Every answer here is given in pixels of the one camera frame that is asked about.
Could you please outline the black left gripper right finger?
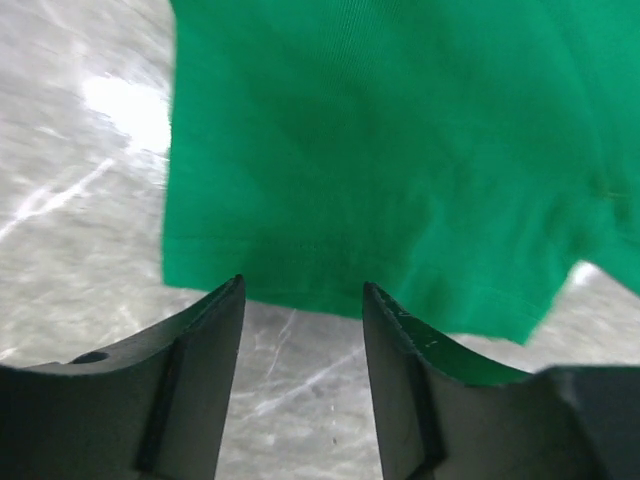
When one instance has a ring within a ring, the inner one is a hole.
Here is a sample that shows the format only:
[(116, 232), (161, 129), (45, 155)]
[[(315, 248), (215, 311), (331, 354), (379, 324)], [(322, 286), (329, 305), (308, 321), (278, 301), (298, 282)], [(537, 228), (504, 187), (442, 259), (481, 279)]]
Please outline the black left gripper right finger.
[(599, 478), (547, 376), (481, 358), (374, 283), (363, 289), (362, 318), (384, 478)]

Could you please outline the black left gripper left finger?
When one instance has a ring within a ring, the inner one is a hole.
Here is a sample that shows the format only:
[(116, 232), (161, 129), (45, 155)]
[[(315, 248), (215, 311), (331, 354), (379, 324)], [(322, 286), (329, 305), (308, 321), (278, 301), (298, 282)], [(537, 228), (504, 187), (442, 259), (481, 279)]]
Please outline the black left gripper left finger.
[(73, 361), (1, 369), (5, 479), (211, 479), (245, 283)]

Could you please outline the green t shirt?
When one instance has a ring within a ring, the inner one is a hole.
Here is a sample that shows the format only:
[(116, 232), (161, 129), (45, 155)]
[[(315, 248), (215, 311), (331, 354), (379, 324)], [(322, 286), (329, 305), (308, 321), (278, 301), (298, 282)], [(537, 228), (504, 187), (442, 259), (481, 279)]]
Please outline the green t shirt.
[(639, 287), (636, 0), (176, 1), (167, 285), (525, 342)]

